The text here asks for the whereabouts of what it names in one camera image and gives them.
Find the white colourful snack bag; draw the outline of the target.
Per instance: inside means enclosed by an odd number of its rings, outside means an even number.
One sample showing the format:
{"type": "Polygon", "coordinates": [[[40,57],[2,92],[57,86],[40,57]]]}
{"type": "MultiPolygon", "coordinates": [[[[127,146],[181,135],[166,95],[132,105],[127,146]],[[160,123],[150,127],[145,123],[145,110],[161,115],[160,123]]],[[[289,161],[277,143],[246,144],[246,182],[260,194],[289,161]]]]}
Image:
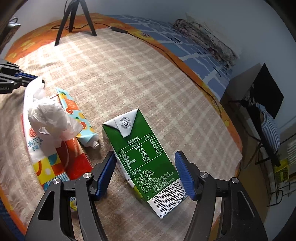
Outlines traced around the white colourful snack bag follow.
{"type": "Polygon", "coordinates": [[[23,117],[23,132],[27,150],[37,178],[44,190],[47,190],[55,178],[69,181],[55,147],[48,145],[35,133],[28,118],[23,117]]]}

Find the light blue fruit-print tube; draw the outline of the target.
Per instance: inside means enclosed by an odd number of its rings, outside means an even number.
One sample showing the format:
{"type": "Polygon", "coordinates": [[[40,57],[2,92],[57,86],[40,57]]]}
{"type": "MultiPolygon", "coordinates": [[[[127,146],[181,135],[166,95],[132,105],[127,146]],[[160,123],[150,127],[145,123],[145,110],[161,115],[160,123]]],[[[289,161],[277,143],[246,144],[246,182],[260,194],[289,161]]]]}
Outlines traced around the light blue fruit-print tube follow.
{"type": "Polygon", "coordinates": [[[58,94],[63,109],[65,109],[65,111],[71,118],[73,118],[82,126],[82,130],[81,132],[79,132],[76,138],[84,147],[92,147],[93,149],[98,149],[100,147],[99,135],[95,132],[94,128],[90,125],[87,118],[79,109],[74,98],[70,95],[69,92],[61,88],[57,87],[56,92],[58,94]]]}

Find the green milk carton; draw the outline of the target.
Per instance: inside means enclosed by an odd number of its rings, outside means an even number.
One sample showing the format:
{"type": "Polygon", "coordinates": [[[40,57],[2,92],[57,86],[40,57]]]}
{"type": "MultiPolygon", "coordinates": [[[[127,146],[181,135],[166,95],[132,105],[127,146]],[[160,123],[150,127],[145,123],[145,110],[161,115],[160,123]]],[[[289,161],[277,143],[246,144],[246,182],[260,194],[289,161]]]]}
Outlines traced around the green milk carton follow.
{"type": "Polygon", "coordinates": [[[139,109],[104,122],[102,132],[123,177],[159,218],[187,197],[175,166],[139,109]]]}

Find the red paper box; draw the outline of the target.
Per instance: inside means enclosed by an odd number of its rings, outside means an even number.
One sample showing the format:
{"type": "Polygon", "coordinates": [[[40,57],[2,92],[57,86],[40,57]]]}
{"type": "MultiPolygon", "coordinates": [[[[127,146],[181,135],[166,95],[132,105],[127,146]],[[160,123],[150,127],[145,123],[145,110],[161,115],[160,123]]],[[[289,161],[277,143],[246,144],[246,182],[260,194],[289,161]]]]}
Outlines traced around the red paper box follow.
{"type": "Polygon", "coordinates": [[[62,165],[70,180],[81,177],[84,173],[92,171],[92,165],[76,138],[62,141],[57,148],[62,165]]]}

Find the yellow box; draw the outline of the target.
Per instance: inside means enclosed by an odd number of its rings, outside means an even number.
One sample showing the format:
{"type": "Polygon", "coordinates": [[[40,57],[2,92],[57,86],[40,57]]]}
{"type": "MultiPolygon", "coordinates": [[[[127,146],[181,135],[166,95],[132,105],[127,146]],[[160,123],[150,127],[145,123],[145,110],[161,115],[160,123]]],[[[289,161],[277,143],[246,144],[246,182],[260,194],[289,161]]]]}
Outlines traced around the yellow box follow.
{"type": "Polygon", "coordinates": [[[280,160],[279,167],[274,166],[273,171],[276,184],[286,182],[289,179],[289,167],[288,158],[280,160]]]}

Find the striped cloth on chair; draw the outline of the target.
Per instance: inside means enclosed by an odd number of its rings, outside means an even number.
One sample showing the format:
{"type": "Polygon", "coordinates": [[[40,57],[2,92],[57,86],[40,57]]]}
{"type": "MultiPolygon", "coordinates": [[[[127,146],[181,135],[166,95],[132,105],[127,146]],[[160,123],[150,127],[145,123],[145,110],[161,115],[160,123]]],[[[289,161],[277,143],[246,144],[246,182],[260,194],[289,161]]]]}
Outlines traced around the striped cloth on chair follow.
{"type": "Polygon", "coordinates": [[[280,147],[280,132],[276,122],[263,105],[259,103],[255,105],[263,115],[263,121],[261,122],[262,132],[273,151],[277,152],[280,147]]]}

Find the black folding chair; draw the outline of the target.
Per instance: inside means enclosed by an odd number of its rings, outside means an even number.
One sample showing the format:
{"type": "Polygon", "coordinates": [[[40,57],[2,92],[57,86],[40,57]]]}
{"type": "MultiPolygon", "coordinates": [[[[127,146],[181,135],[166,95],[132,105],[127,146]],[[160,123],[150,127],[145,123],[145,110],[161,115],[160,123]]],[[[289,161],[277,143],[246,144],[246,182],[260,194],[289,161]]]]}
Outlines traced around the black folding chair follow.
{"type": "Polygon", "coordinates": [[[257,137],[250,135],[258,143],[255,152],[257,153],[261,148],[264,148],[267,154],[267,158],[256,162],[257,165],[269,160],[273,166],[279,167],[280,160],[277,156],[278,151],[273,151],[262,132],[263,115],[255,104],[263,105],[275,120],[283,99],[284,95],[265,63],[256,64],[232,78],[221,98],[223,102],[228,101],[227,104],[230,107],[235,104],[236,110],[243,107],[245,109],[243,115],[248,116],[252,121],[258,134],[257,137]]]}

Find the blue checked bed sheet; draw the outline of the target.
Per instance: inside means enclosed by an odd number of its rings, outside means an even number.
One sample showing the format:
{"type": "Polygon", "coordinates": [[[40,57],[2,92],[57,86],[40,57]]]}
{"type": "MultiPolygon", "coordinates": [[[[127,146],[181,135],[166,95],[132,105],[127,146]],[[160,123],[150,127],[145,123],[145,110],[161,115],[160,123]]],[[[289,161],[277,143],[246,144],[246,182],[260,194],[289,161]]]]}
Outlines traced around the blue checked bed sheet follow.
{"type": "Polygon", "coordinates": [[[226,69],[208,50],[174,29],[171,23],[129,15],[111,15],[111,17],[135,27],[160,42],[188,65],[218,99],[222,98],[232,70],[226,69]]]}

